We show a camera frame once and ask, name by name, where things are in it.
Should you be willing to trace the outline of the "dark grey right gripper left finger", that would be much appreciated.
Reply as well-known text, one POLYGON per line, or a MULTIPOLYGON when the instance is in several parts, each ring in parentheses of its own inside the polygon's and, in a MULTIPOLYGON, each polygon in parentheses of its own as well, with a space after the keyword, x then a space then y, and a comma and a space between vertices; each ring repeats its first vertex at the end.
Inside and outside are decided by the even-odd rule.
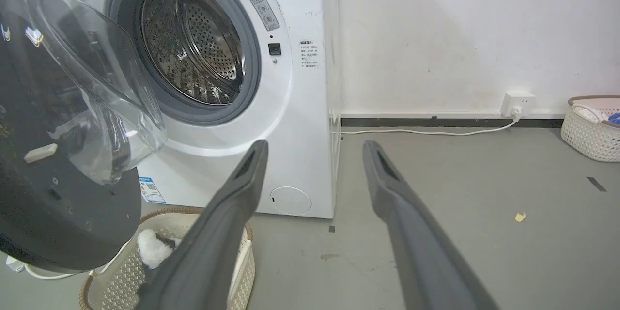
POLYGON ((145 282, 138 310, 225 310, 242 231, 261 198, 266 140, 255 141, 224 185, 176 241, 153 229, 137 236, 145 282))

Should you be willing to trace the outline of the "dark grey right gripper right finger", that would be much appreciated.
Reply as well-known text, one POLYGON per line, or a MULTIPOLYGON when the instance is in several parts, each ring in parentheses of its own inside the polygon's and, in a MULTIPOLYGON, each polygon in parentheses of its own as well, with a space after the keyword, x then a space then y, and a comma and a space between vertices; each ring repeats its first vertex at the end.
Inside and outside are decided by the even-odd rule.
POLYGON ((408 310, 497 310, 498 305, 383 147, 368 140, 363 165, 385 222, 408 310))

